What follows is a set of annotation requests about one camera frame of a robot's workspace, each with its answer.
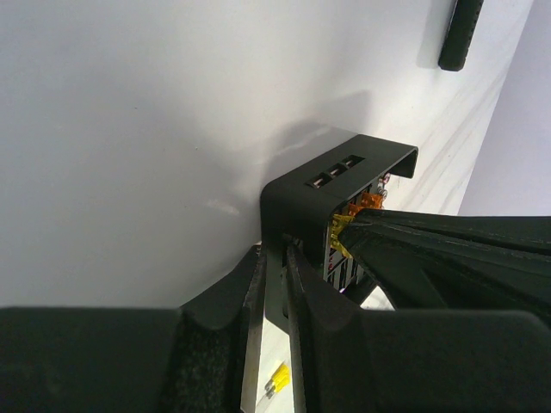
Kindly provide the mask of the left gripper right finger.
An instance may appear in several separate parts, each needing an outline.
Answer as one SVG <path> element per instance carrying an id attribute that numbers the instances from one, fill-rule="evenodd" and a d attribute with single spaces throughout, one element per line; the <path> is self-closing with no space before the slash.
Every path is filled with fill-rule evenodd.
<path id="1" fill-rule="evenodd" d="M 287 251 L 298 412 L 547 412 L 550 330 L 524 311 L 365 310 Z"/>

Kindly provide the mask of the yellow blade fuse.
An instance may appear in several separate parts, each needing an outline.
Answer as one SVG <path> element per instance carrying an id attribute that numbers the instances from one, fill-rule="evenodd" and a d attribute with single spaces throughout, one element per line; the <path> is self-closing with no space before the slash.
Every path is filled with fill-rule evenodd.
<path id="1" fill-rule="evenodd" d="M 265 396 L 272 398 L 279 393 L 291 381 L 291 371 L 289 366 L 283 362 L 270 376 L 268 382 L 264 386 Z"/>
<path id="2" fill-rule="evenodd" d="M 355 219 L 351 215 L 334 214 L 331 219 L 330 241 L 331 247 L 340 252 L 345 258 L 351 259 L 351 253 L 340 243 L 339 234 Z"/>

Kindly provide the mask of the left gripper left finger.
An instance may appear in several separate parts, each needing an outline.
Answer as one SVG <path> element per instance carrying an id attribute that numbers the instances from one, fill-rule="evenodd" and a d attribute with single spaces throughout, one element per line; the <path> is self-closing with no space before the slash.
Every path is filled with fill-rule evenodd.
<path id="1" fill-rule="evenodd" d="M 2 411 L 254 411 L 265 267 L 255 245 L 175 309 L 2 309 Z"/>

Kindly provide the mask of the black fuse box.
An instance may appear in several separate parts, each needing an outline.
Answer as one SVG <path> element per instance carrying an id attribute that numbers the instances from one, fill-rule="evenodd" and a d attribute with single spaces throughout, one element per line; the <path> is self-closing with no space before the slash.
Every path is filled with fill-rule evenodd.
<path id="1" fill-rule="evenodd" d="M 356 135 L 269 182 L 260 198 L 262 242 L 267 251 L 265 316 L 288 331 L 286 290 L 289 244 L 293 244 L 331 287 L 362 302 L 374 282 L 352 258 L 335 250 L 331 224 L 362 199 L 384 199 L 391 176 L 414 175 L 418 148 Z"/>

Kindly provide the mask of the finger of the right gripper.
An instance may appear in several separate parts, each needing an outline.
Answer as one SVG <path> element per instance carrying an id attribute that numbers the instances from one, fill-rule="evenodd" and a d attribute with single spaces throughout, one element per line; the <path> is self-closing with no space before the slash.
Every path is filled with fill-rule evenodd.
<path id="1" fill-rule="evenodd" d="M 550 219 L 364 209 L 337 236 L 396 309 L 526 311 L 550 322 Z"/>

